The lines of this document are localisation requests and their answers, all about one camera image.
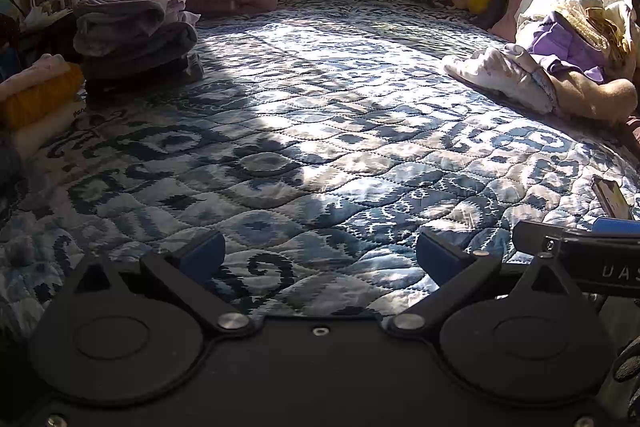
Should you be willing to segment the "white floral baby garment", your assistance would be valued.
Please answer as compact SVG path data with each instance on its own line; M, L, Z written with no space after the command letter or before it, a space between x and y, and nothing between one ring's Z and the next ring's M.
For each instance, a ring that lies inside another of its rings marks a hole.
M457 80L501 93L536 113L546 115L559 108L549 75L517 44L488 46L466 60L447 55L440 62Z

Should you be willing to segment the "orange and pink folded clothes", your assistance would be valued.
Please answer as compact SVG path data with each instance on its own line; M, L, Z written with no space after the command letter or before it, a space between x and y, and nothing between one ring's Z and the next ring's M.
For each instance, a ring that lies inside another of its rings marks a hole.
M85 83L79 65L60 54L43 54L32 66L1 83L1 126L9 131L17 154L32 157L70 127L85 110Z

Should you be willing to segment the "stack of folded grey clothes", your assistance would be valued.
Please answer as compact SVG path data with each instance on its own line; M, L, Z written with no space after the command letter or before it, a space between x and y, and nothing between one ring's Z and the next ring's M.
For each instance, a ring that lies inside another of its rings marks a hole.
M186 0L82 0L74 49L86 100L98 109L201 80L198 14Z

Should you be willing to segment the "tan brown garment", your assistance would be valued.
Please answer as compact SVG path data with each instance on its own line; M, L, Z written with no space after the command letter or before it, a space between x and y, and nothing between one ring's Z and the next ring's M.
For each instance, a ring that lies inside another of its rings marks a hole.
M550 77L562 112L605 124L620 124L634 113L638 93L628 79L614 79L595 83L580 72L568 70Z

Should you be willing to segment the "blue white patterned quilt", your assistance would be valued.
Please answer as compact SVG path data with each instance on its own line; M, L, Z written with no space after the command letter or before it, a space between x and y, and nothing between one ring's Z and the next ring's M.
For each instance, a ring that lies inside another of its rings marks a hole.
M28 335L85 255L134 261L215 230L208 288L250 315L387 315L435 290L414 245L525 262L527 219L589 228L591 187L639 202L608 132L446 76L495 38L409 0L281 0L198 28L203 78L81 114L24 171L6 163L1 323Z

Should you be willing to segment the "purple garment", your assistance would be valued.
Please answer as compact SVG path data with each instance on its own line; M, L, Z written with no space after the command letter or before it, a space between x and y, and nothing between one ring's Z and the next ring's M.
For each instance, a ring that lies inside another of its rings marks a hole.
M595 83L605 83L603 53L582 38L558 12L523 27L518 32L518 44L551 75L580 72Z

